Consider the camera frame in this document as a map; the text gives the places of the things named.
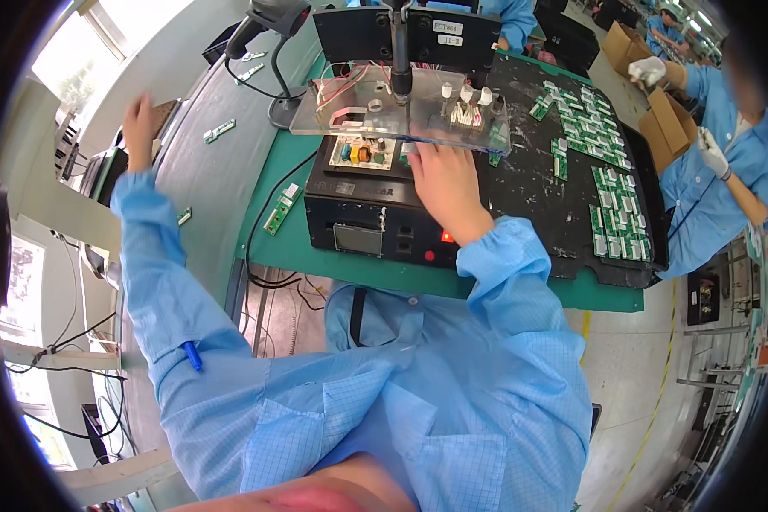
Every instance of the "window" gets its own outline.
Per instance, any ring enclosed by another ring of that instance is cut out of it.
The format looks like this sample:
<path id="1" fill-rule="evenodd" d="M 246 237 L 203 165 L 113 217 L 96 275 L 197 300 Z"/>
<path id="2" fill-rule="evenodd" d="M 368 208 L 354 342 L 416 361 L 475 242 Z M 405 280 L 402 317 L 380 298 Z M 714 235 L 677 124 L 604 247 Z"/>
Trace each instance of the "window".
<path id="1" fill-rule="evenodd" d="M 79 115 L 119 76 L 120 64 L 190 0 L 102 0 L 73 12 L 32 65 L 34 74 Z M 73 3 L 67 7 L 73 9 Z"/>
<path id="2" fill-rule="evenodd" d="M 108 46 L 75 12 L 42 49 L 31 69 L 62 103 L 81 114 L 94 92 L 114 80 L 118 66 Z"/>
<path id="3" fill-rule="evenodd" d="M 148 42 L 191 0 L 102 0 L 105 11 L 132 47 Z"/>
<path id="4" fill-rule="evenodd" d="M 11 236 L 11 274 L 7 305 L 0 308 L 0 325 L 9 328 L 3 339 L 40 346 L 42 262 L 45 249 Z"/>
<path id="5" fill-rule="evenodd" d="M 46 250 L 36 243 L 11 235 L 11 272 L 7 305 L 0 308 L 0 338 L 23 345 L 42 346 L 40 307 L 42 266 Z M 14 369 L 27 366 L 11 365 Z M 15 399 L 23 410 L 57 425 L 51 413 L 51 394 L 46 372 L 32 369 L 24 374 L 6 371 Z M 72 469 L 63 435 L 31 418 L 24 417 L 40 451 L 54 469 Z"/>

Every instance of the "test fixture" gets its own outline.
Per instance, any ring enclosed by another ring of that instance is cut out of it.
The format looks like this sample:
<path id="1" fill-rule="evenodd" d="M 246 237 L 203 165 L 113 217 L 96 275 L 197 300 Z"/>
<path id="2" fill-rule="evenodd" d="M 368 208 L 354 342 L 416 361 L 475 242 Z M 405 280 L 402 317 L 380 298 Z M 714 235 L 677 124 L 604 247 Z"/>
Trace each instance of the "test fixture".
<path id="1" fill-rule="evenodd" d="M 334 78 L 308 82 L 290 125 L 324 135 L 304 192 L 310 241 L 454 268 L 458 244 L 421 204 L 407 154 L 414 142 L 509 154 L 505 101 L 485 87 L 500 18 L 477 2 L 460 12 L 382 1 L 312 13 L 336 66 Z"/>

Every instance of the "cuff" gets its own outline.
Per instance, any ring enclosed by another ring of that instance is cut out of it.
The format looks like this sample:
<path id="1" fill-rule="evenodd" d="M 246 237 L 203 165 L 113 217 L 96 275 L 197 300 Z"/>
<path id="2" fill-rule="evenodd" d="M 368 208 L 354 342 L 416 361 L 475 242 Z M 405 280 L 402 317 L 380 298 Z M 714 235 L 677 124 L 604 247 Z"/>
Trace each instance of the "cuff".
<path id="1" fill-rule="evenodd" d="M 686 94 L 699 98 L 700 81 L 702 71 L 694 64 L 686 64 Z"/>
<path id="2" fill-rule="evenodd" d="M 479 289 L 491 290 L 514 273 L 539 273 L 545 282 L 552 262 L 528 219 L 503 216 L 495 227 L 458 251 L 458 275 L 474 277 Z"/>
<path id="3" fill-rule="evenodd" d="M 123 221 L 160 224 L 178 229 L 174 206 L 156 191 L 156 170 L 124 173 L 113 187 L 111 212 Z"/>

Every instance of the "yellow floor line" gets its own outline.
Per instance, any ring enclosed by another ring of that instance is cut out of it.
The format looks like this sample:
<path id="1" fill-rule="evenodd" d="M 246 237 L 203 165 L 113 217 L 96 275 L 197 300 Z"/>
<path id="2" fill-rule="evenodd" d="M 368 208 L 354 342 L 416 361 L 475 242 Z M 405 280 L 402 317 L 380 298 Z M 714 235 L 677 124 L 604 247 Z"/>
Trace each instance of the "yellow floor line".
<path id="1" fill-rule="evenodd" d="M 649 440 L 649 434 L 651 433 L 651 428 L 655 424 L 655 418 L 657 417 L 657 410 L 660 408 L 660 401 L 663 399 L 663 390 L 666 388 L 666 377 L 668 376 L 668 363 L 672 360 L 672 343 L 674 343 L 674 315 L 676 314 L 676 306 L 677 306 L 677 279 L 672 279 L 672 331 L 668 335 L 668 355 L 666 356 L 666 368 L 663 370 L 663 382 L 660 384 L 660 394 L 657 395 L 657 404 L 655 405 L 655 412 L 652 413 L 651 415 L 651 421 L 649 422 L 649 427 L 646 428 L 645 436 L 643 436 L 643 442 L 640 444 L 640 449 L 637 450 L 637 455 L 635 456 L 634 462 L 631 463 L 629 472 L 625 474 L 623 483 L 621 483 L 620 488 L 617 489 L 617 494 L 614 495 L 614 499 L 608 505 L 608 508 L 606 508 L 606 512 L 610 512 L 612 507 L 614 507 L 614 504 L 617 503 L 617 498 L 620 497 L 620 494 L 623 492 L 623 488 L 625 487 L 625 484 L 629 481 L 631 472 L 635 470 L 635 466 L 637 465 L 637 460 L 640 459 L 640 455 L 643 453 L 643 448 L 645 448 L 645 443 L 648 442 Z"/>
<path id="2" fill-rule="evenodd" d="M 583 339 L 589 342 L 589 322 L 591 322 L 591 311 L 583 312 Z M 583 349 L 583 355 L 581 355 L 581 366 L 583 366 L 583 359 L 586 357 L 586 350 Z"/>

